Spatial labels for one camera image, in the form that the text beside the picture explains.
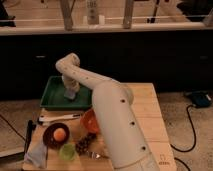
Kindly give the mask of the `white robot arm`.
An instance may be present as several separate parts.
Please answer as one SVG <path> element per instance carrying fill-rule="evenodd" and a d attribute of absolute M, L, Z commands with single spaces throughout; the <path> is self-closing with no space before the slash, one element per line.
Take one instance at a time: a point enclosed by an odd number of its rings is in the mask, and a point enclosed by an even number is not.
<path fill-rule="evenodd" d="M 78 66 L 71 53 L 55 64 L 68 79 L 92 90 L 92 108 L 114 171 L 160 171 L 131 108 L 133 93 L 125 84 Z"/>

